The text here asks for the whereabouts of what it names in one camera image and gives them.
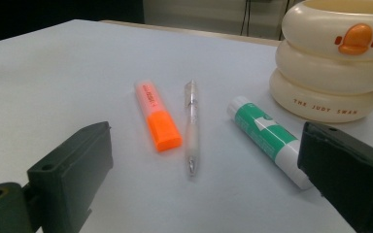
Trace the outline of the cream duck pen holder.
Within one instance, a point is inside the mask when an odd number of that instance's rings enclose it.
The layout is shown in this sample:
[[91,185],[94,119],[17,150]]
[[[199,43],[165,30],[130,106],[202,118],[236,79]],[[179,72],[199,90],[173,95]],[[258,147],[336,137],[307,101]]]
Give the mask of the cream duck pen holder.
[[304,0],[283,18],[273,98],[321,122],[349,122],[373,111],[373,0]]

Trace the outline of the black curtain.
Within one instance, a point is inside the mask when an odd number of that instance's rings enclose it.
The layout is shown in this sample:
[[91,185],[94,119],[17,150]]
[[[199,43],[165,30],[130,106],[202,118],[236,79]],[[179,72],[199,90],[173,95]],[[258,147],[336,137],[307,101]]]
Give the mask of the black curtain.
[[143,0],[0,0],[0,40],[72,19],[144,23]]

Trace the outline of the green and white glue stick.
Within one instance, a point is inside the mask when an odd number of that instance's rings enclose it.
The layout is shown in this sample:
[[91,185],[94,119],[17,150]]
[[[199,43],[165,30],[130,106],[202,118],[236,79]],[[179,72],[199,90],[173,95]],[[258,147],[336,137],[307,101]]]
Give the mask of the green and white glue stick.
[[313,186],[297,166],[300,141],[244,96],[227,106],[234,123],[300,188]]

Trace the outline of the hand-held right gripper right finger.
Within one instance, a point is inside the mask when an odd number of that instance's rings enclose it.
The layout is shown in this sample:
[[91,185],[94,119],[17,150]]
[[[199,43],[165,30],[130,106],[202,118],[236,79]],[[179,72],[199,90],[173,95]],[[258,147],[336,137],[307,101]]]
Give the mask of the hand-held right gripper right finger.
[[303,126],[297,166],[356,233],[373,233],[373,148],[320,123]]

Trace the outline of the clear ballpoint pen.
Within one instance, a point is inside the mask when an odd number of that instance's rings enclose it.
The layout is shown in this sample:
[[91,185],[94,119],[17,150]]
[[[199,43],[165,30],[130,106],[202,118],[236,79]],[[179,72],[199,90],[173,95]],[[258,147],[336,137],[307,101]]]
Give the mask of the clear ballpoint pen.
[[186,84],[186,161],[188,173],[191,177],[193,177],[196,174],[197,161],[199,157],[199,119],[197,93],[197,84],[195,81],[190,81]]

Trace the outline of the orange highlighter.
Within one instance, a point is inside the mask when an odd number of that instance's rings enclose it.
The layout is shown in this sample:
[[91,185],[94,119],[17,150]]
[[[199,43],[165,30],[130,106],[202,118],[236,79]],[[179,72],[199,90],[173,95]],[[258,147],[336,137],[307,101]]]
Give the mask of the orange highlighter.
[[134,86],[155,149],[165,151],[179,147],[183,138],[154,83],[145,80],[135,83]]

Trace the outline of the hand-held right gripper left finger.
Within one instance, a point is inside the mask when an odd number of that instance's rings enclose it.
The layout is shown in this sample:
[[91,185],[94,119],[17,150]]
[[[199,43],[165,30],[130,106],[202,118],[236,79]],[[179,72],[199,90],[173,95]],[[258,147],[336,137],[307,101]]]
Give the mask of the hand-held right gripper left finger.
[[113,167],[110,125],[103,121],[80,129],[29,168],[44,233],[79,233]]

